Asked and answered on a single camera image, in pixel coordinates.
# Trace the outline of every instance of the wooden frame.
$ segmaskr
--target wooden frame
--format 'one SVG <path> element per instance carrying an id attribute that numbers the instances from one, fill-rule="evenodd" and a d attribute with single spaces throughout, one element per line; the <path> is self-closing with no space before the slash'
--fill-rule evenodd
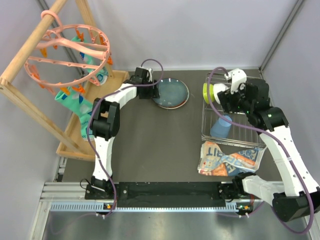
<path id="1" fill-rule="evenodd" d="M 96 22 L 89 7 L 88 1 L 75 1 L 84 20 L 84 24 L 96 27 Z M 58 14 L 66 2 L 67 0 L 56 0 L 50 8 L 50 11 Z M 72 114 L 65 131 L 62 131 L 55 125 L 54 122 L 45 116 L 40 109 L 38 109 L 29 99 L 27 99 L 17 88 L 12 85 L 12 81 L 17 76 L 19 70 L 24 66 L 26 60 L 36 48 L 39 41 L 43 38 L 45 32 L 51 26 L 53 21 L 54 18 L 47 14 L 35 27 L 29 38 L 25 41 L 0 76 L 0 93 L 4 94 L 11 102 L 21 108 L 60 141 L 59 147 L 56 151 L 58 155 L 73 159 L 94 161 L 95 154 L 90 148 L 89 143 L 82 139 L 80 135 L 80 122 L 75 114 Z M 109 64 L 106 64 L 105 67 L 109 73 L 108 80 L 105 84 L 102 86 L 96 86 L 87 81 L 84 86 L 86 91 L 84 96 L 90 102 L 93 102 L 95 98 L 101 98 L 106 94 L 114 92 L 129 77 L 127 71 L 113 70 Z"/>

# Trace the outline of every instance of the white wall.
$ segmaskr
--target white wall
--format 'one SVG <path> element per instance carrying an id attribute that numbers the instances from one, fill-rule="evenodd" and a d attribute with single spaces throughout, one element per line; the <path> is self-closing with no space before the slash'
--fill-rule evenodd
<path id="1" fill-rule="evenodd" d="M 294 142 L 320 183 L 320 1 L 308 0 L 289 28 L 264 76 L 283 109 Z"/>
<path id="2" fill-rule="evenodd" d="M 40 8 L 34 0 L 2 1 L 1 4 L 0 73 L 41 19 Z M 58 50 L 50 50 L 49 56 L 65 58 L 63 50 Z M 54 71 L 44 65 L 39 66 L 39 71 L 44 79 L 55 82 L 66 82 L 65 79 L 77 76 L 75 70 Z M 59 127 L 65 127 L 69 111 L 28 77 L 24 68 L 13 85 Z M 59 142 L 2 94 L 0 111 L 0 238 L 25 240 L 43 184 L 53 180 Z"/>
<path id="3" fill-rule="evenodd" d="M 51 6 L 54 0 L 47 0 Z M 167 70 L 259 67 L 295 0 L 95 0 L 98 27 L 111 44 L 115 69 L 155 58 Z M 75 1 L 60 17 L 82 23 Z"/>

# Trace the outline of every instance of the blue cup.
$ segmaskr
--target blue cup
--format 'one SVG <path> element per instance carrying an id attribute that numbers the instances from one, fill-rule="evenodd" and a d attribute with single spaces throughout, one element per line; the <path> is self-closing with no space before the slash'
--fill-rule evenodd
<path id="1" fill-rule="evenodd" d="M 224 115 L 224 117 L 230 121 L 232 121 L 229 115 Z M 221 117 L 215 122 L 210 130 L 211 137 L 223 138 L 226 139 L 228 137 L 229 131 L 231 128 L 231 123 L 223 120 Z"/>

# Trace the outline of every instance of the wooden tray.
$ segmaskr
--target wooden tray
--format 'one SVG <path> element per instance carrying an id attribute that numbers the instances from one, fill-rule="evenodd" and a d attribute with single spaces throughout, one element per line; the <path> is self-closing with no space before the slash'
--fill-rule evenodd
<path id="1" fill-rule="evenodd" d="M 85 85 L 84 97 L 91 103 L 96 98 L 101 98 L 109 93 L 116 91 L 121 84 L 129 78 L 127 71 L 113 70 L 113 78 L 108 77 L 105 84 L 101 86 L 96 86 L 91 82 L 87 82 Z M 69 149 L 66 145 L 60 142 L 56 153 L 62 157 L 79 159 L 85 161 L 95 161 L 95 154 L 87 141 L 84 141 L 80 133 L 80 121 L 77 115 L 72 114 L 70 121 L 65 129 L 65 134 L 67 134 L 73 141 L 75 141 L 83 153 L 74 152 Z"/>

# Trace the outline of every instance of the metal wire rack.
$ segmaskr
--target metal wire rack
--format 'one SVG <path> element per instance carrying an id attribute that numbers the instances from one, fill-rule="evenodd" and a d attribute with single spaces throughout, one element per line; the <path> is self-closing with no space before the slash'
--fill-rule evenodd
<path id="1" fill-rule="evenodd" d="M 227 83 L 223 77 L 223 74 L 215 74 L 211 79 L 211 84 L 223 83 L 228 87 L 231 86 L 230 83 Z M 213 102 L 213 105 L 218 109 L 222 114 L 224 113 L 222 107 L 217 104 L 217 102 Z M 228 113 L 228 115 L 232 118 L 232 121 L 235 123 L 243 124 L 246 126 L 250 126 L 247 117 L 244 113 Z M 209 104 L 203 100 L 203 108 L 202 108 L 202 128 L 201 128 L 201 138 L 204 141 L 211 141 L 218 144 L 225 144 L 231 146 L 245 147 L 245 148 L 254 148 L 254 147 L 265 147 L 264 142 L 259 138 L 256 131 L 245 129 L 243 127 L 231 126 L 228 138 L 220 138 L 210 136 L 210 129 L 218 120 L 218 116 L 212 110 Z"/>

